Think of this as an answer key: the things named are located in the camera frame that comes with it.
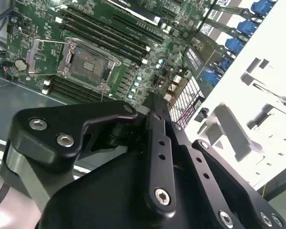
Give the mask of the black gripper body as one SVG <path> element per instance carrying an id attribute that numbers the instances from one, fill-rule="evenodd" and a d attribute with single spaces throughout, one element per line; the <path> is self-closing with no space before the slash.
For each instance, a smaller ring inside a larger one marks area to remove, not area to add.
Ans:
<path id="1" fill-rule="evenodd" d="M 156 182 L 142 153 L 129 153 L 62 188 L 47 204 L 41 229 L 175 229 L 174 166 L 161 168 Z"/>

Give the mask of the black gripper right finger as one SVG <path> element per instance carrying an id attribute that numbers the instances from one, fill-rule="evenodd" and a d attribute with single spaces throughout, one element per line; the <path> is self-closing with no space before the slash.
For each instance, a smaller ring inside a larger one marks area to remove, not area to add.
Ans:
<path id="1" fill-rule="evenodd" d="M 286 229 L 284 218 L 208 143 L 188 140 L 163 98 L 157 111 L 173 148 L 176 229 Z"/>

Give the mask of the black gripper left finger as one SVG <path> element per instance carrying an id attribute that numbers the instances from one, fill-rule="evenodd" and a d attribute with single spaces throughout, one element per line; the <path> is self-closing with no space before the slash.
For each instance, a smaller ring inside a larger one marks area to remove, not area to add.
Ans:
<path id="1" fill-rule="evenodd" d="M 145 113 L 125 101 L 32 108 L 11 123 L 3 161 L 44 210 L 53 195 L 71 183 L 78 159 L 125 147 L 146 156 L 143 196 L 156 214 L 176 211 L 170 123 L 166 101 L 147 96 Z"/>

